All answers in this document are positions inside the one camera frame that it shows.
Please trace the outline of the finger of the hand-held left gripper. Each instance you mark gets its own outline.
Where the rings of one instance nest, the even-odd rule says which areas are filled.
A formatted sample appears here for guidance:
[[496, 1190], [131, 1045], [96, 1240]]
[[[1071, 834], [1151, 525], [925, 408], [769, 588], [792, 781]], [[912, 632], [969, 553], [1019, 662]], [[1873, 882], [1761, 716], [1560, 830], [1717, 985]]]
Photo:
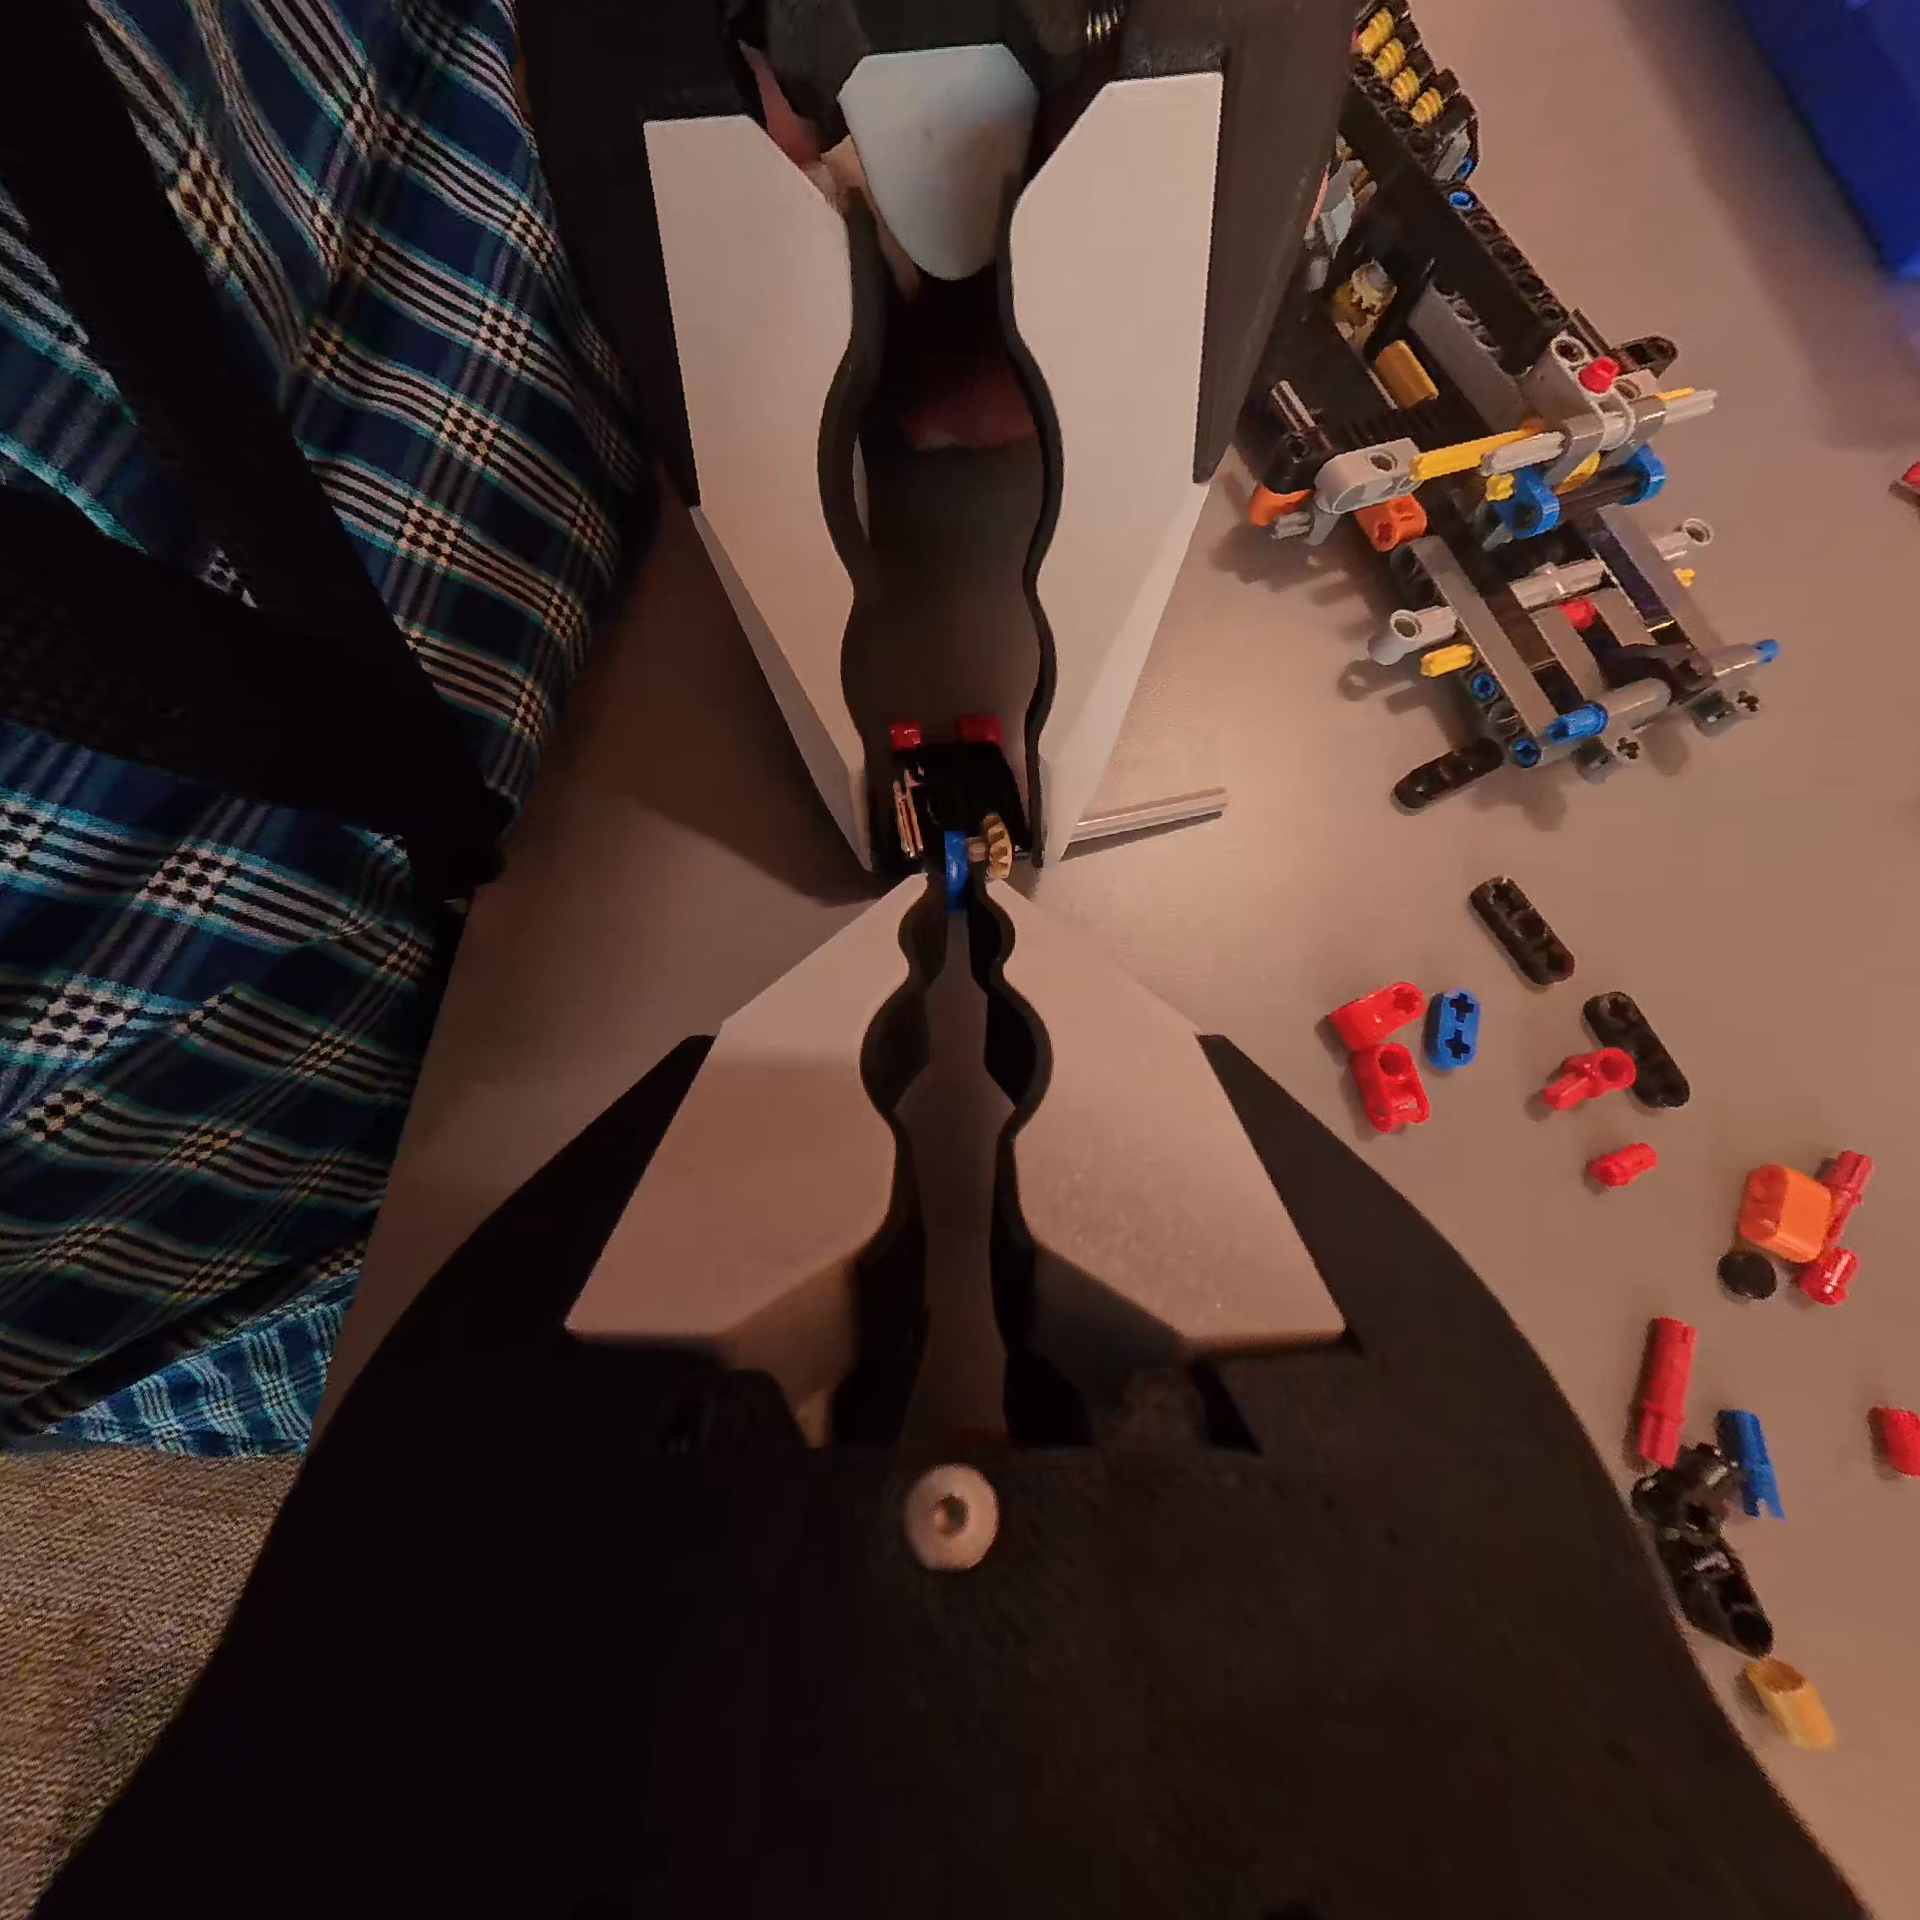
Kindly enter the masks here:
[[643, 128], [692, 463], [690, 518], [808, 772], [871, 871], [868, 750], [843, 653], [873, 581], [859, 417], [885, 268], [748, 113]]
[[1210, 490], [1194, 462], [1224, 84], [1207, 68], [1104, 84], [1013, 205], [1010, 332], [1045, 472], [1040, 861], [1065, 855], [1109, 768]]

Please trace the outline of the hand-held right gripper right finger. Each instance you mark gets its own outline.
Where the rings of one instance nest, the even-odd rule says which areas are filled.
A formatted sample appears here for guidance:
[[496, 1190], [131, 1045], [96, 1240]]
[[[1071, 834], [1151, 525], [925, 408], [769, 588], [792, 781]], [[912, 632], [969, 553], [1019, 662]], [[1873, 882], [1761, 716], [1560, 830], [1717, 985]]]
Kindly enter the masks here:
[[992, 1312], [1015, 1440], [1093, 1441], [1147, 1376], [1348, 1330], [1200, 1028], [1007, 882], [968, 902], [995, 1145]]

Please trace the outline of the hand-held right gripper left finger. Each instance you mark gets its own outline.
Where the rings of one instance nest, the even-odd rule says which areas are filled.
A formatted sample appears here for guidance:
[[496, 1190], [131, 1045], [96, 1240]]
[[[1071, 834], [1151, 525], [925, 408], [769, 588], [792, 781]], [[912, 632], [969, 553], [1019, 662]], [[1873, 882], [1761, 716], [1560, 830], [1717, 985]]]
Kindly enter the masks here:
[[881, 1014], [923, 992], [905, 936], [938, 908], [889, 889], [721, 1023], [620, 1213], [568, 1332], [777, 1383], [804, 1437], [859, 1357], [857, 1261], [897, 1201], [898, 1134], [868, 1078]]

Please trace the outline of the large lego technic chassis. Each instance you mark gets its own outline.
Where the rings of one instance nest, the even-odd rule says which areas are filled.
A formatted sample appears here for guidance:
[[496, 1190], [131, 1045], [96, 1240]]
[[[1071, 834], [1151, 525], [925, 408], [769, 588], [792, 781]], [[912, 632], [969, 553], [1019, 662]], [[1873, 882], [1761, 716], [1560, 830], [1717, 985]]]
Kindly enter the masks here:
[[1357, 4], [1348, 89], [1303, 260], [1244, 423], [1247, 517], [1343, 527], [1400, 590], [1368, 646], [1450, 695], [1465, 736], [1392, 791], [1418, 813], [1500, 772], [1604, 778], [1645, 736], [1761, 713], [1777, 639], [1727, 639], [1695, 594], [1701, 518], [1663, 533], [1664, 438], [1714, 391], [1664, 335], [1563, 301], [1477, 190], [1482, 125], [1410, 4]]

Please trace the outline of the long grey lego axle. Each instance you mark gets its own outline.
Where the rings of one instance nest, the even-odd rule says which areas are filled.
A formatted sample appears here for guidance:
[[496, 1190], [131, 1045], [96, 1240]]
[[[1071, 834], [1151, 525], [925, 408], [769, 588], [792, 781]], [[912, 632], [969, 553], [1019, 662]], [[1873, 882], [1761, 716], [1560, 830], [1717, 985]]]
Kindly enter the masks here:
[[1137, 802], [1130, 806], [1109, 806], [1096, 810], [1077, 822], [1071, 845], [1120, 838], [1137, 832], [1161, 832], [1181, 824], [1196, 824], [1225, 813], [1231, 793], [1224, 785], [1191, 791], [1187, 796]]

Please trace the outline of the small black lego subassembly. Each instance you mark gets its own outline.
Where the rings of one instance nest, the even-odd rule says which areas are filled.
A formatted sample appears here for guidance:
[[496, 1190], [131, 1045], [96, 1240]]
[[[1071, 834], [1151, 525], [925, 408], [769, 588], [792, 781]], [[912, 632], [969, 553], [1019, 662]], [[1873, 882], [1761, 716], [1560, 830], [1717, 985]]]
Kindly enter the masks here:
[[879, 871], [929, 872], [956, 916], [969, 910], [977, 878], [1008, 879], [1018, 861], [1036, 855], [995, 713], [964, 713], [947, 736], [911, 717], [893, 719], [887, 757], [873, 802]]

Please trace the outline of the orange lego connector block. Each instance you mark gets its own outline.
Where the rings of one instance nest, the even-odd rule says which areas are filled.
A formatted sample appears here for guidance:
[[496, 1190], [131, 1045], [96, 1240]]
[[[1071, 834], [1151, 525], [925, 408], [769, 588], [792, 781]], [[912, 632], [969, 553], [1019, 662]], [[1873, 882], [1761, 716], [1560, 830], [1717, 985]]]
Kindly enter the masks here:
[[1762, 1164], [1744, 1175], [1735, 1213], [1743, 1245], [1802, 1266], [1828, 1245], [1836, 1192], [1813, 1175], [1783, 1164]]

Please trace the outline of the black lego beam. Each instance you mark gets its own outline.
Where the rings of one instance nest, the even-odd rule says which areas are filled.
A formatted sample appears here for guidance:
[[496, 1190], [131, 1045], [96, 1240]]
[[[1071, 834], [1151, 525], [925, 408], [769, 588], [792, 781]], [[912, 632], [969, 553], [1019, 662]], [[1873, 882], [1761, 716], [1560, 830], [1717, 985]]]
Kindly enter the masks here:
[[1635, 1065], [1631, 1094], [1652, 1113], [1675, 1113], [1692, 1102], [1692, 1082], [1642, 1005], [1625, 992], [1603, 992], [1583, 1004], [1583, 1021], [1597, 1047], [1618, 1048]]
[[1547, 989], [1573, 977], [1573, 951], [1515, 879], [1479, 882], [1471, 890], [1471, 910], [1531, 988]]

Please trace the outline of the long red lego pin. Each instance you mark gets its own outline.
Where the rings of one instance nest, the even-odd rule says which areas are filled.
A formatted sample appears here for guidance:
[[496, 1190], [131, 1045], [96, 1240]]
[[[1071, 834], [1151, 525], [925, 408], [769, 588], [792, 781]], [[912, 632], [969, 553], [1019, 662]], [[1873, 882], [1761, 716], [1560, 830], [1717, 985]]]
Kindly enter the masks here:
[[1645, 1349], [1633, 1407], [1633, 1446], [1657, 1471], [1675, 1466], [1685, 1441], [1697, 1328], [1657, 1314], [1648, 1320]]

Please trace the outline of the black lego connector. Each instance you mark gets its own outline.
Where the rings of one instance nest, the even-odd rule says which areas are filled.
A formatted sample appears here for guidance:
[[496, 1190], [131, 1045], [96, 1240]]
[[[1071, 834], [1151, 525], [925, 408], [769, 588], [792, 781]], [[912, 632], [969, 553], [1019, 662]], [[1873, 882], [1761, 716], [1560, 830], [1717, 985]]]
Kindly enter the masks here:
[[1771, 1654], [1771, 1617], [1744, 1561], [1720, 1530], [1672, 1526], [1663, 1533], [1659, 1556], [1680, 1614], [1701, 1634], [1749, 1661]]
[[1628, 1490], [1628, 1506], [1657, 1542], [1674, 1549], [1714, 1551], [1724, 1526], [1743, 1506], [1739, 1466], [1714, 1445], [1680, 1446], [1668, 1466], [1655, 1466]]

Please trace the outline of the short blue lego pin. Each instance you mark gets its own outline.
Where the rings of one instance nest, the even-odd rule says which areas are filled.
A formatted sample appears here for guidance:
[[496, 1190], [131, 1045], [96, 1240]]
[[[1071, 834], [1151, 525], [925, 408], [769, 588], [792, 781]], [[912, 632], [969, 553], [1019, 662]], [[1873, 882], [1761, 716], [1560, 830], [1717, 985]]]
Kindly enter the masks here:
[[1751, 1520], [1785, 1520], [1785, 1501], [1761, 1414], [1749, 1407], [1722, 1407], [1717, 1440], [1739, 1480], [1743, 1511]]

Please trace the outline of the yellow lego connector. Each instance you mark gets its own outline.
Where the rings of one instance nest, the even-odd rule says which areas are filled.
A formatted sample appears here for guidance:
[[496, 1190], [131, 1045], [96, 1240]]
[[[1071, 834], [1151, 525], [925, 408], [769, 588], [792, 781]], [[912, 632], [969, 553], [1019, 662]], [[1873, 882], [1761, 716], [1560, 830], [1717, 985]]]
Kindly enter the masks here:
[[1799, 1666], [1768, 1654], [1744, 1663], [1744, 1682], [1781, 1738], [1809, 1753], [1832, 1753], [1837, 1745], [1833, 1717]]

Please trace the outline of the person's blue plaid shirt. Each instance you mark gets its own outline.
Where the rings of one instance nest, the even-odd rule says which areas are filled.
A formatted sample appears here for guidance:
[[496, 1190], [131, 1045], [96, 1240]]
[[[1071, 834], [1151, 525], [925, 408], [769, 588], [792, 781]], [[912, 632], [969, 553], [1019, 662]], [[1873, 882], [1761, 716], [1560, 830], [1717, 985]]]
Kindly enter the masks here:
[[[90, 4], [372, 588], [509, 813], [656, 525], [522, 4]], [[5, 1448], [300, 1452], [443, 962], [401, 845], [5, 719]]]

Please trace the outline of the blue storage bin white label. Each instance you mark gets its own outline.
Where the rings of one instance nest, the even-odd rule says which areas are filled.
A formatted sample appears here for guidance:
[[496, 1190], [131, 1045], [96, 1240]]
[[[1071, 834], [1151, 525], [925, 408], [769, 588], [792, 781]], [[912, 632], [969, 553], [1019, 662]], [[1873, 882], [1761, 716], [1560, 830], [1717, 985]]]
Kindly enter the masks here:
[[1919, 4], [1735, 2], [1880, 265], [1919, 278]]

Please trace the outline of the grey upholstered chair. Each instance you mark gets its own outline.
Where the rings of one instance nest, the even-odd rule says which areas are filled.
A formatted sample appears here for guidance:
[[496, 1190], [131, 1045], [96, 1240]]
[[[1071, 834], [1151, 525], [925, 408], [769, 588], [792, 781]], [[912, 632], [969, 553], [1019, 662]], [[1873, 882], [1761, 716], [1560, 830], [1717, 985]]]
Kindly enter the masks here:
[[32, 1916], [186, 1702], [301, 1454], [5, 1454], [5, 1916]]

